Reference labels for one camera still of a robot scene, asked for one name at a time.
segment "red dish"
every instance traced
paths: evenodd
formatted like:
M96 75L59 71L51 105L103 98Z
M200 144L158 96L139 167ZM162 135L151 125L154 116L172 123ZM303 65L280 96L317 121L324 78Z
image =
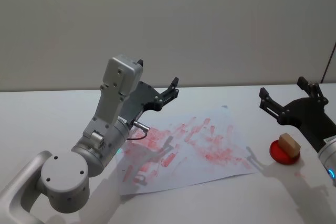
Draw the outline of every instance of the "red dish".
M275 140L273 143L271 143L271 146L269 147L269 154L271 154L271 157L276 162L283 165L292 165L300 158L300 153L296 157L288 156L288 154L281 149L278 140Z

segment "tan sponge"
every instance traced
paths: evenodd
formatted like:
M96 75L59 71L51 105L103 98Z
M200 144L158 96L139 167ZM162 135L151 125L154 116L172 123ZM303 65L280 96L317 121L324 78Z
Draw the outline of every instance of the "tan sponge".
M279 146L290 157L296 157L300 153L301 146L288 133L282 134L279 138Z

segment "white table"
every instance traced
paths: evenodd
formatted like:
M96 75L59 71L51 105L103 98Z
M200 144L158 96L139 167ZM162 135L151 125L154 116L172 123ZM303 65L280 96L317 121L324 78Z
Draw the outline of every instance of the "white table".
M305 97L295 85L265 86L282 105ZM74 214L60 214L40 196L32 213L51 223L336 223L336 188L316 152L291 126L280 126L259 108L260 86L181 88L178 99L162 112L166 116L228 105L260 162L263 172L217 180L159 193L138 195L121 202L116 161L90 180L88 203ZM336 84L321 85L330 103L326 113L336 121ZM46 91L0 93L0 189L38 152L70 150L92 117L100 92ZM293 166L275 163L270 143L290 133L302 146Z

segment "red paint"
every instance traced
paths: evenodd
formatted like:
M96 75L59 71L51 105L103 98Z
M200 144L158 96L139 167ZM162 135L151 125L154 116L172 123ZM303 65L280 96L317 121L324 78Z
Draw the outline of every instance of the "red paint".
M147 182L151 181L152 179L154 179L155 177L157 177L157 175L158 175L158 170L151 171L151 173L149 173L147 175L147 177L146 177Z
M124 175L124 179L122 180L123 182L127 181L127 179L129 178L129 176L131 175L132 171L133 171L133 166L129 165L128 168L127 168L127 170L126 170L126 173Z
M233 160L232 152L233 151L231 149L217 150L214 152L205 151L204 155L209 162L217 165L223 165Z
M151 163L147 162L143 166L141 166L139 171L146 173L146 172L148 172L150 166L151 166Z
M163 167L168 167L170 165L170 163L173 161L173 159L175 158L176 154L175 153L171 153L169 154L169 156L166 159L163 159L161 161L161 165Z
M127 141L123 147L124 155L133 160L141 159L141 157L143 157L146 152L144 152L142 149L139 149L138 146L138 144Z
M202 125L194 126L194 127L191 129L191 131L190 131L190 133L188 134L188 136L184 139L184 141L185 141L186 143L189 142L190 139L193 137L193 135L194 135L195 133L200 132L200 130L202 129L202 127L203 127L204 125L208 125L209 122L210 122L210 118L206 118L206 119L204 120L204 122L203 122Z
M164 144L163 141L165 141L170 135L171 131L169 130L160 131L159 129L152 127L148 131L147 137L141 140L137 140L137 144L141 144L152 151L158 151ZM143 132L138 133L137 131L135 135L132 136L132 138L138 138L141 136L143 136Z
M205 141L209 142L209 143L212 143L218 147L220 147L222 145L222 139L224 137L222 135L217 135L215 137L209 137L209 136L206 136L205 137Z
M203 122L203 125L208 125L210 121L211 121L210 118L206 118Z
M211 136L215 133L215 126L213 125L210 126L210 132L211 132Z
M251 169L251 166L248 164L246 160L243 160L241 163L244 165L246 169Z
M186 131L185 129L181 129L181 130L176 134L176 138L177 138L177 139L182 138L186 132L187 132L187 131Z
M188 142L188 144L190 144L191 146L196 146L196 141L191 140Z
M180 132L181 130L184 130L184 129L185 129L185 124L183 123L179 127L177 127L177 129L175 130L174 134L178 133L178 132Z
M303 174L300 173L300 172L295 172L294 175L295 175L296 177L306 178L305 175L303 175Z

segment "sheet of paper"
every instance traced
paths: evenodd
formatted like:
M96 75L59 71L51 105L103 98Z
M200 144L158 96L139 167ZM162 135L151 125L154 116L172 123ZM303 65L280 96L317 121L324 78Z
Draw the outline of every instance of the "sheet of paper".
M116 154L120 195L150 193L256 172L227 107L142 121L142 140ZM142 137L136 130L132 138Z

